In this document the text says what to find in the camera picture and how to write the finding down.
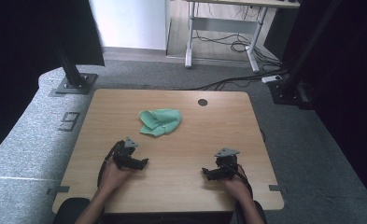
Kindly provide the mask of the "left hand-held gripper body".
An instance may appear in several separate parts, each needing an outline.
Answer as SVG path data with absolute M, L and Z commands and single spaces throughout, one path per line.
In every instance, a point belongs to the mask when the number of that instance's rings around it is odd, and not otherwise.
M 113 146 L 113 161 L 120 170 L 123 170 L 126 166 L 134 166 L 132 164 L 132 154 L 136 147 L 137 143 L 130 137 L 120 140 Z

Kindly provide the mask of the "black box under desk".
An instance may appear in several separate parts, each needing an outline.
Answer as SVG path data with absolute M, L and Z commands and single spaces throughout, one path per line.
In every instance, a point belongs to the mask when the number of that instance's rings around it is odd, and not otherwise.
M 288 43 L 298 9 L 278 8 L 264 41 L 264 46 L 281 62 L 288 58 Z

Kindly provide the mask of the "white power strip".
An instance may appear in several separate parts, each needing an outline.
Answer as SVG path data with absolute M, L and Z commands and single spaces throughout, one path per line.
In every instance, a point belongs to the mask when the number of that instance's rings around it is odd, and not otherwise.
M 261 82 L 265 84 L 268 82 L 274 82 L 274 81 L 280 81 L 280 80 L 282 80 L 282 76 L 275 75 L 275 76 L 263 77 L 261 79 Z

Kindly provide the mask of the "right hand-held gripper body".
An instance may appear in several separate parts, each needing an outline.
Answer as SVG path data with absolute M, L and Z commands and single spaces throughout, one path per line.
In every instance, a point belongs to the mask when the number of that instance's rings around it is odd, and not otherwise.
M 238 154 L 239 154 L 238 150 L 226 148 L 226 147 L 215 154 L 216 165 L 218 166 L 218 169 L 223 170 L 224 174 L 229 179 L 231 179 L 237 173 L 237 170 L 238 170 L 237 155 Z

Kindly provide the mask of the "person's left leg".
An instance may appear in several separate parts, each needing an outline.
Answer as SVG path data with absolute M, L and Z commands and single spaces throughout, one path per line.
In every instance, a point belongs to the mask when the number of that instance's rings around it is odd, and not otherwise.
M 69 198 L 65 200 L 57 211 L 52 224 L 75 224 L 89 204 L 90 200 L 86 198 Z

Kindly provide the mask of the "black curtain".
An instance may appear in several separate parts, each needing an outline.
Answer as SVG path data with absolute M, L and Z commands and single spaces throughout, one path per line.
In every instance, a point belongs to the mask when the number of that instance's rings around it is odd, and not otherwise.
M 341 0 L 304 69 L 310 104 L 367 188 L 367 0 Z
M 62 57 L 105 64 L 90 0 L 0 0 L 0 144 Z

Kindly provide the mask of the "white metal desk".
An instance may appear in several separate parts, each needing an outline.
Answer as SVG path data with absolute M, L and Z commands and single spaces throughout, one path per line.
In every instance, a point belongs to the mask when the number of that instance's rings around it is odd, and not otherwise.
M 297 0 L 170 0 L 166 55 L 190 68 L 200 59 L 244 60 L 260 71 L 256 51 L 267 12 L 297 9 Z

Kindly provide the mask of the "black metal stand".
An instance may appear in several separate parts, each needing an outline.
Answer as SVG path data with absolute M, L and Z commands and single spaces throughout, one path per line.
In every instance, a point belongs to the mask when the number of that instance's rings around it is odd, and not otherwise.
M 55 90 L 56 94 L 88 94 L 97 79 L 96 74 L 80 73 L 70 61 L 61 45 L 56 47 L 56 55 L 64 70 L 65 77 Z
M 304 100 L 299 91 L 304 69 L 315 51 L 316 43 L 326 25 L 338 8 L 341 0 L 297 0 L 298 8 L 293 30 L 288 43 L 288 58 L 282 62 L 289 77 L 268 87 L 275 104 L 302 105 Z

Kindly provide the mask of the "green cloth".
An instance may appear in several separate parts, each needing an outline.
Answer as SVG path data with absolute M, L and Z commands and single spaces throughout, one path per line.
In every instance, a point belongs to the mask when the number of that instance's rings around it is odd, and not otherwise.
M 139 118 L 143 123 L 140 132 L 156 137 L 173 132 L 182 120 L 180 111 L 171 108 L 144 110 Z

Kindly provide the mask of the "person's right hand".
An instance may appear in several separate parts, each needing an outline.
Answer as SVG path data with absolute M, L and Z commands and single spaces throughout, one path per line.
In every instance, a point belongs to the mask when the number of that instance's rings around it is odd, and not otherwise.
M 220 180 L 219 183 L 225 188 L 227 193 L 239 203 L 249 203 L 252 201 L 249 189 L 239 177 Z

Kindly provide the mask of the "person's left hand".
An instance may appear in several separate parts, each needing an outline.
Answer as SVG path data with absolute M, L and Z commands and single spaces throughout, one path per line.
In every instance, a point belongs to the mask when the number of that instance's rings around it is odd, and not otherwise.
M 120 187 L 133 172 L 134 171 L 130 169 L 121 170 L 112 158 L 108 159 L 98 191 L 103 195 L 110 195 L 114 190 Z

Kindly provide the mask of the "white panel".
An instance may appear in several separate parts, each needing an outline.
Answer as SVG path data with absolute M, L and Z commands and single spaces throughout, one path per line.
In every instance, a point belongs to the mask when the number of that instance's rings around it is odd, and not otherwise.
M 167 50 L 170 0 L 90 0 L 103 47 Z

